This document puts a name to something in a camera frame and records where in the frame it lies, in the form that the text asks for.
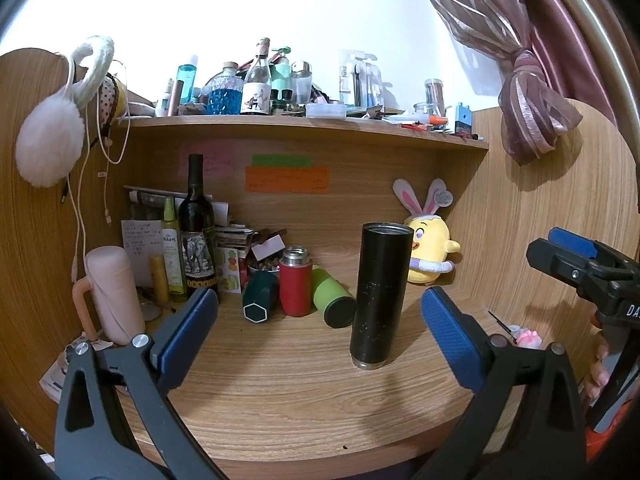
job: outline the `bunny ears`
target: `bunny ears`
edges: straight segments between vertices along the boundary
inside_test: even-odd
[[[394,193],[412,216],[433,215],[439,207],[449,206],[453,202],[453,195],[447,191],[446,184],[440,178],[436,178],[429,186],[424,208],[420,208],[411,184],[404,178],[398,178],[394,182]]]

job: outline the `yellow chick plush toy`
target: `yellow chick plush toy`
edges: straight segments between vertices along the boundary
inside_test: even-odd
[[[447,260],[447,254],[460,250],[460,244],[449,239],[449,229],[444,220],[434,214],[440,205],[450,205],[453,197],[439,178],[431,183],[422,209],[406,180],[396,180],[394,192],[412,214],[404,221],[404,225],[414,230],[407,281],[421,285],[434,282],[441,273],[451,272],[455,267],[452,261]]]

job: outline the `black cylindrical bottle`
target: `black cylindrical bottle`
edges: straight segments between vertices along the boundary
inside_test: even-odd
[[[414,230],[401,224],[362,226],[351,358],[375,370],[389,357],[402,312]]]
[[[216,248],[213,206],[204,196],[202,155],[189,155],[189,191],[178,208],[184,273],[190,296],[201,287],[218,293],[218,280],[213,254]]]

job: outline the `red thermos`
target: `red thermos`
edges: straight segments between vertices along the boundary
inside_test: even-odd
[[[311,312],[311,270],[309,252],[304,247],[287,247],[280,259],[280,303],[287,316]]]

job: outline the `mug handle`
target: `mug handle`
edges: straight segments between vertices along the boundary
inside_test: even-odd
[[[85,276],[74,283],[74,286],[71,289],[71,296],[73,297],[76,312],[80,318],[80,323],[82,324],[84,333],[89,341],[98,341],[98,334],[95,331],[94,322],[91,321],[89,309],[86,307],[86,302],[84,301],[84,294],[89,292],[92,287],[93,285],[91,281]]]

